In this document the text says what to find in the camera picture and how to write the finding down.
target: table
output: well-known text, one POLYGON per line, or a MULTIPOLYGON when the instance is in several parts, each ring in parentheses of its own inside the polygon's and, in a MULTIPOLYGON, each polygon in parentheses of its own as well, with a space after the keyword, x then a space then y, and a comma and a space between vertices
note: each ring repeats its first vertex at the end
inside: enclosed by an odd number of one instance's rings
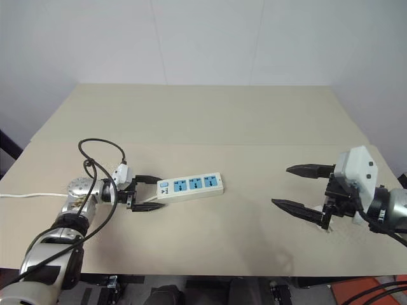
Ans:
MULTIPOLYGON (((403 246, 369 232, 365 224, 333 217, 333 231, 327 233, 270 203, 271 198, 287 198, 309 207, 321 205, 327 180, 300 178, 285 169, 300 163, 333 164, 340 152, 358 145, 366 145, 376 160, 378 183, 399 187, 329 88, 80 85, 33 137, 0 182, 0 193, 64 193, 69 181, 84 176, 76 144, 89 136, 119 143, 138 174, 171 178, 221 172, 225 193, 151 213, 119 207, 111 222, 85 243, 84 273, 362 276, 407 271, 403 246), (182 108, 193 103, 193 96, 197 103, 210 101, 217 112, 182 108), (296 106, 301 111, 293 111, 296 106), (156 117, 138 112, 131 121, 136 109, 166 109, 169 115, 147 124, 147 118, 156 117), (300 124, 300 118, 307 123, 300 124), (331 124, 319 126, 327 121, 331 124), (172 132, 194 122, 194 132, 189 127, 172 132), (209 137, 206 130, 218 132, 209 137)), ((120 154, 104 144, 86 144, 85 149, 109 171, 120 161, 120 154)), ((141 200, 152 192, 140 186, 137 196, 141 200)), ((19 268, 26 246, 49 227, 63 202, 0 199, 1 267, 19 268)), ((91 230, 109 209, 98 207, 91 230)))

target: white power strip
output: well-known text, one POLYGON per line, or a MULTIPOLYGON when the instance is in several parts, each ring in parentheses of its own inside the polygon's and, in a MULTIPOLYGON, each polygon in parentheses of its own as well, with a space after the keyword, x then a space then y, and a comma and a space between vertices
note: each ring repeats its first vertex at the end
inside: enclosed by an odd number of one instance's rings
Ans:
POLYGON ((171 203, 223 194, 220 173, 206 173, 157 182, 157 202, 171 203))

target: white cable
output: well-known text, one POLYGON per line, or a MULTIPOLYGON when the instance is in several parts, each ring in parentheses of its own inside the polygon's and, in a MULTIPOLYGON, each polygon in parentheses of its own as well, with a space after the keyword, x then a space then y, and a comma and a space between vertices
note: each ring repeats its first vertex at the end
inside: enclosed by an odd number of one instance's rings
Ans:
POLYGON ((156 196, 152 196, 152 197, 150 197, 150 198, 147 198, 146 200, 143 200, 142 202, 150 202, 150 201, 153 201, 153 200, 155 200, 155 199, 157 199, 157 195, 156 195, 156 196))
POLYGON ((55 194, 55 193, 32 193, 24 195, 11 195, 11 194, 0 194, 0 197, 10 197, 10 198, 27 198, 35 196, 58 196, 58 197, 68 197, 66 194, 55 194))

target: black cable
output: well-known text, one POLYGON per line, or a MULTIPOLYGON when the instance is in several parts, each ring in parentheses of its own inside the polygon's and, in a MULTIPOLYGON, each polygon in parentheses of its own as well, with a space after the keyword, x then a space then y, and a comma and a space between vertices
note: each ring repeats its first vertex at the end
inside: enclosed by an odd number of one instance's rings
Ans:
POLYGON ((358 190, 356 188, 354 188, 354 187, 351 190, 352 190, 352 192, 354 194, 357 194, 357 196, 353 197, 353 201, 354 201, 354 204, 355 204, 355 209, 359 212, 359 215, 362 217, 362 219, 364 221, 366 221, 368 224, 375 227, 379 232, 381 232, 383 234, 387 234, 391 238, 397 240, 399 243, 401 243, 405 247, 407 247, 407 240, 405 240, 401 236, 397 235, 395 232, 387 229, 386 227, 381 225, 379 222, 377 222, 376 220, 374 220, 374 219, 372 219, 372 218, 370 218, 369 216, 366 215, 366 213, 363 210, 363 206, 362 206, 361 199, 359 197, 358 190))
POLYGON ((49 229, 42 231, 41 233, 39 233, 34 240, 30 243, 30 245, 27 248, 27 251, 25 251, 25 254, 27 255, 28 252, 30 252, 32 246, 34 246, 34 244, 37 242, 38 238, 40 238, 42 235, 44 235, 45 233, 48 233, 50 231, 56 230, 57 228, 55 227, 50 227, 49 229))
POLYGON ((349 305, 350 303, 352 303, 354 300, 359 299, 363 296, 365 296, 366 294, 370 294, 372 292, 375 292, 377 290, 389 287, 389 286, 396 286, 396 285, 407 285, 407 281, 392 281, 390 283, 384 283, 381 285, 378 285, 376 287, 367 289, 365 291, 362 291, 361 293, 354 295, 353 297, 347 299, 344 303, 342 303, 342 305, 349 305))
POLYGON ((395 233, 407 234, 407 229, 395 229, 395 233))
POLYGON ((97 172, 96 172, 95 164, 93 162, 89 161, 88 159, 83 162, 83 167, 85 168, 86 173, 89 174, 88 170, 86 169, 88 166, 92 167, 93 181, 92 181, 92 185, 90 186, 88 194, 86 195, 85 199, 82 201, 81 206, 79 207, 77 215, 81 215, 82 209, 85 206, 86 202, 88 201, 88 199, 89 199, 89 197, 90 197, 90 195, 91 195, 91 193, 93 191, 93 188, 95 187, 95 184, 96 184, 97 172))
POLYGON ((110 145, 115 146, 115 148, 117 148, 120 152, 121 152, 121 162, 123 164, 127 164, 126 162, 126 154, 125 151, 116 143, 113 143, 111 141, 105 140, 105 139, 99 139, 99 138, 87 138, 87 139, 83 139, 78 143, 78 149, 81 152, 82 155, 84 155, 84 157, 86 159, 91 159, 91 157, 89 157, 83 150, 82 150, 82 144, 85 142, 103 142, 103 143, 108 143, 110 145))
POLYGON ((85 170, 86 174, 87 174, 90 178, 93 179, 93 176, 92 176, 92 175, 90 174, 90 172, 88 171, 87 164, 88 164, 88 160, 84 160, 84 162, 83 162, 83 169, 85 170))
POLYGON ((88 236, 86 236, 85 238, 83 238, 82 240, 77 241, 76 243, 73 243, 72 245, 70 245, 69 247, 63 249, 62 251, 54 254, 53 256, 50 256, 49 258, 43 260, 42 262, 36 264, 35 266, 32 266, 30 268, 30 270, 20 274, 18 277, 14 278, 12 281, 10 281, 9 283, 3 285, 2 287, 0 287, 0 290, 3 289, 4 287, 11 285, 12 283, 16 283, 20 280, 22 280, 23 278, 25 278, 27 275, 39 270, 40 268, 42 268, 43 266, 47 265, 49 262, 54 261, 55 259, 63 256, 64 254, 68 253, 69 251, 71 251, 72 249, 75 249, 76 247, 82 245, 84 242, 86 242, 86 240, 89 240, 90 238, 92 238, 94 235, 96 235, 108 222, 109 220, 112 218, 114 211, 116 210, 117 207, 117 199, 118 199, 118 195, 117 195, 117 187, 116 184, 114 183, 114 180, 112 178, 112 176, 110 176, 110 174, 107 172, 107 170, 100 165, 98 162, 96 162, 94 159, 92 159, 91 157, 89 157, 81 148, 81 144, 84 142, 84 140, 80 141, 78 144, 79 147, 79 151, 81 152, 82 155, 84 155, 84 157, 87 158, 87 160, 91 163, 93 163, 97 168, 99 168, 100 170, 102 170, 102 172, 108 177, 108 179, 111 182, 111 185, 113 186, 113 193, 114 193, 114 202, 113 202, 113 206, 112 209, 109 213, 109 215, 106 217, 106 219, 104 220, 104 222, 102 222, 100 224, 99 227, 97 227, 92 233, 90 233, 88 236))
POLYGON ((389 294, 395 294, 396 292, 400 292, 400 291, 405 291, 407 290, 407 286, 404 287, 398 287, 398 288, 393 288, 387 291, 382 292, 381 294, 378 294, 370 299, 368 299, 365 303, 363 303, 363 305, 370 305, 373 304, 374 302, 376 302, 377 300, 389 295, 389 294))
POLYGON ((405 247, 407 247, 407 240, 405 240, 404 238, 402 238, 401 236, 397 235, 396 233, 394 233, 393 231, 387 229, 386 227, 382 226, 381 224, 379 224, 376 220, 368 217, 366 215, 366 213, 363 210, 358 210, 359 215, 363 218, 363 220, 365 220, 366 222, 368 222, 369 224, 371 224, 373 227, 375 227, 377 230, 379 230, 379 232, 383 232, 384 234, 387 234, 388 236, 390 236, 391 238, 397 240, 399 243, 403 244, 405 247))

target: robotic arm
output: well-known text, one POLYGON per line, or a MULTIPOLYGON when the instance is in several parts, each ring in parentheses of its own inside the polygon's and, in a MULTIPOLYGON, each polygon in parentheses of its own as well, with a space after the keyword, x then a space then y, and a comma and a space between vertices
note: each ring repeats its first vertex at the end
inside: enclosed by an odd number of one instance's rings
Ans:
POLYGON ((86 166, 91 166, 93 162, 94 175, 94 165, 97 165, 109 178, 77 178, 68 185, 67 201, 51 227, 40 233, 30 244, 20 269, 20 276, 0 291, 0 305, 56 304, 61 290, 71 289, 79 282, 84 254, 83 242, 109 221, 117 203, 126 204, 133 212, 151 211, 164 206, 155 202, 136 203, 137 183, 156 184, 161 178, 132 176, 131 169, 124 161, 124 155, 112 175, 93 159, 87 155, 85 157, 86 166), (113 205, 108 218, 95 231, 86 235, 95 216, 96 205, 106 202, 113 205))
POLYGON ((340 154, 336 165, 295 165, 287 172, 306 178, 327 178, 326 200, 322 212, 303 204, 272 199, 287 213, 328 229, 332 215, 353 217, 353 223, 369 222, 370 231, 388 234, 404 245, 395 233, 407 233, 407 190, 388 191, 376 187, 378 169, 364 146, 340 154))

